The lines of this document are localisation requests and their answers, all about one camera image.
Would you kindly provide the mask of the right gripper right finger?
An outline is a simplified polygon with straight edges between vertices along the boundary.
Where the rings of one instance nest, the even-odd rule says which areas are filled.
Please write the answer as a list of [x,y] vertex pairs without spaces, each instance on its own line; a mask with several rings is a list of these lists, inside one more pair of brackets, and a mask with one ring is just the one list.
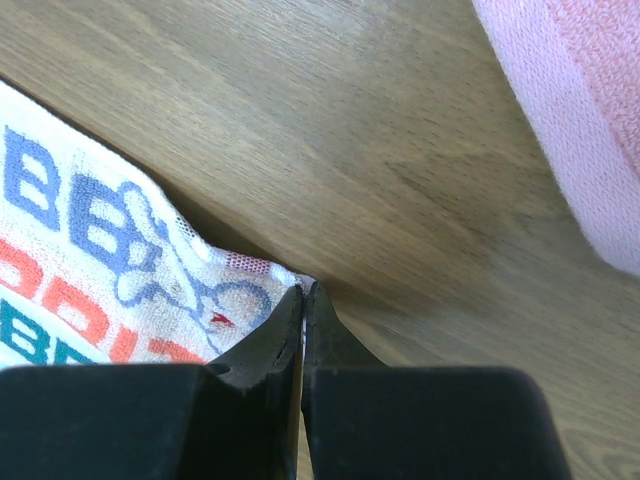
[[540,387],[504,367],[391,367],[339,320],[326,289],[306,306],[302,412],[318,479],[567,479]]

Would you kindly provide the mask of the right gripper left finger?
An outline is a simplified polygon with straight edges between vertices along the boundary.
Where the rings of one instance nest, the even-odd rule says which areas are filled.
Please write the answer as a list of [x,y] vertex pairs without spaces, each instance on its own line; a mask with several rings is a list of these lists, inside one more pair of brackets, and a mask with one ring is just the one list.
[[5,479],[292,479],[304,296],[205,364],[11,368]]

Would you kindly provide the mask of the rabbit print towel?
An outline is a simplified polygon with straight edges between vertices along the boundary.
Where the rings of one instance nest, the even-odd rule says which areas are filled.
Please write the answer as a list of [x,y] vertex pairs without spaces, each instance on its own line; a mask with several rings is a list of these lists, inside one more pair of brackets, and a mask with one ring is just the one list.
[[1,364],[206,363],[311,278],[207,244],[159,186],[1,88]]

